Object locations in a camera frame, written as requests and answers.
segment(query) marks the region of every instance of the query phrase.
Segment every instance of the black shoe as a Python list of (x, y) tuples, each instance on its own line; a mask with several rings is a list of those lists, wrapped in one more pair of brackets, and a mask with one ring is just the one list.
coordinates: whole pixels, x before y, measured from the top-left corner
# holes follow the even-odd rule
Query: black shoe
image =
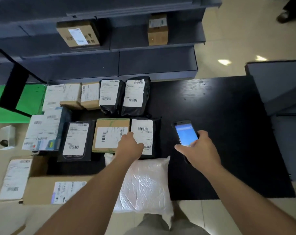
[(289, 22), (290, 20), (294, 19), (294, 17), (291, 15), (291, 13), (289, 11), (285, 11), (283, 13), (281, 13), (279, 16), (277, 16), (276, 20), (281, 23), (284, 24), (286, 22)]

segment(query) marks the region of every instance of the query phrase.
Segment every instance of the green mat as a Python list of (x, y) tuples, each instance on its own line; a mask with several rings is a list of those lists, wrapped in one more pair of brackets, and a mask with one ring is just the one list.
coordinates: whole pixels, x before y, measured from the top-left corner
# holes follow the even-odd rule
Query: green mat
[[(5, 86), (0, 86), (0, 97)], [(45, 97), (46, 85), (25, 85), (20, 100), (16, 106), (17, 110), (30, 115), (41, 114), (42, 103)], [(29, 123), (30, 118), (14, 113), (0, 107), (0, 123)]]

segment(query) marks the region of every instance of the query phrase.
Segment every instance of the hand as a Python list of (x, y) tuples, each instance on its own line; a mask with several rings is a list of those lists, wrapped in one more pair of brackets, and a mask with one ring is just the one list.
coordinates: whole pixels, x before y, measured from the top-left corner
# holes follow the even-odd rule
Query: hand
[(175, 145), (175, 149), (187, 157), (188, 161), (205, 176), (221, 167), (218, 151), (205, 130), (198, 131), (199, 139), (190, 147)]
[(133, 132), (124, 134), (119, 141), (118, 148), (115, 151), (115, 157), (132, 164), (135, 160), (140, 158), (144, 144), (137, 143), (133, 137)]

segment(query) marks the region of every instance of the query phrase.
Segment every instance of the black table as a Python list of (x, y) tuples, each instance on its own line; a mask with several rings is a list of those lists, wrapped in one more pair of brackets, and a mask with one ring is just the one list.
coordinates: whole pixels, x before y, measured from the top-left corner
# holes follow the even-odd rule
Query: black table
[[(161, 155), (171, 156), (168, 177), (172, 200), (218, 199), (208, 180), (174, 149), (171, 124), (191, 120), (208, 131), (223, 166), (267, 198), (295, 197), (285, 164), (251, 76), (151, 83), (148, 113), (161, 119)], [(105, 117), (99, 110), (73, 112), (73, 121)], [(91, 162), (50, 162), (49, 174), (95, 174), (103, 154)]]

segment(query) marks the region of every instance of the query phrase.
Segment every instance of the smartphone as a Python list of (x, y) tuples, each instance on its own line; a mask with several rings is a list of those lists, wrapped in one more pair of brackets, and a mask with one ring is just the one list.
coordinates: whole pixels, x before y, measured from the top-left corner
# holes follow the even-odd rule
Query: smartphone
[(190, 120), (182, 120), (174, 123), (181, 145), (190, 147), (190, 144), (198, 139)]

